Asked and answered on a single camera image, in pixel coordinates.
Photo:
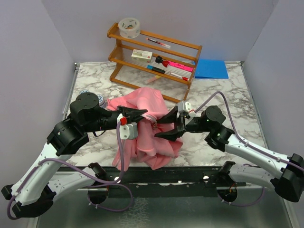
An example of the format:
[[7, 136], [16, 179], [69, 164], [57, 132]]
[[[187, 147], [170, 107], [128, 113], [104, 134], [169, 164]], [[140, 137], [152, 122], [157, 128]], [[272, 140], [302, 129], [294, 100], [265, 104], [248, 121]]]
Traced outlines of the pink zip jacket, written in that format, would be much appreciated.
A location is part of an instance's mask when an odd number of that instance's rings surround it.
[[167, 132], [174, 128], [172, 123], [158, 123], [157, 129], [152, 128], [154, 122], [169, 112], [159, 90], [143, 87], [125, 96], [108, 99], [107, 102], [107, 109], [110, 111], [116, 110], [119, 105], [132, 109], [148, 110], [143, 115], [144, 118], [137, 124], [138, 137], [124, 141], [124, 171], [128, 170], [131, 160], [144, 162], [151, 169], [156, 170], [179, 156], [179, 151], [183, 145], [181, 140], [172, 142], [154, 136], [156, 133]]

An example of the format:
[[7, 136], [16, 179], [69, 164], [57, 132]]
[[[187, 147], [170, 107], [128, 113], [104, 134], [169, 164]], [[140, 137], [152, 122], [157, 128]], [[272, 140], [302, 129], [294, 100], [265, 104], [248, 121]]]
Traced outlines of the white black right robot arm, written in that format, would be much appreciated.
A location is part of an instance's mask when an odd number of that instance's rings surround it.
[[219, 182], [228, 186], [233, 182], [253, 183], [272, 189], [285, 200], [298, 202], [304, 191], [304, 159], [294, 153], [292, 156], [260, 147], [241, 137], [236, 130], [223, 125], [226, 117], [215, 105], [209, 106], [197, 115], [193, 110], [175, 106], [158, 120], [160, 124], [174, 124], [167, 132], [155, 137], [176, 141], [184, 133], [207, 133], [207, 144], [222, 152], [241, 157], [254, 164], [254, 167], [227, 162], [218, 174]]

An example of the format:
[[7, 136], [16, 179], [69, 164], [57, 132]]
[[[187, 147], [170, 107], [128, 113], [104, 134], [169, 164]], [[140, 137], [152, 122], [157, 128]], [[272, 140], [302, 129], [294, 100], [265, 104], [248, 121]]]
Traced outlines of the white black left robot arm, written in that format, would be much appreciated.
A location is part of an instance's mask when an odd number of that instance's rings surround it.
[[145, 113], [144, 109], [124, 106], [108, 111], [100, 106], [96, 94], [80, 94], [70, 104], [68, 117], [55, 125], [26, 174], [17, 183], [2, 188], [1, 193], [8, 200], [8, 218], [38, 217], [49, 210], [57, 199], [77, 189], [119, 186], [120, 180], [107, 180], [104, 169], [97, 163], [83, 170], [74, 168], [75, 173], [67, 178], [53, 179], [53, 176], [89, 142], [89, 133], [116, 130], [118, 143], [136, 138], [137, 124]]

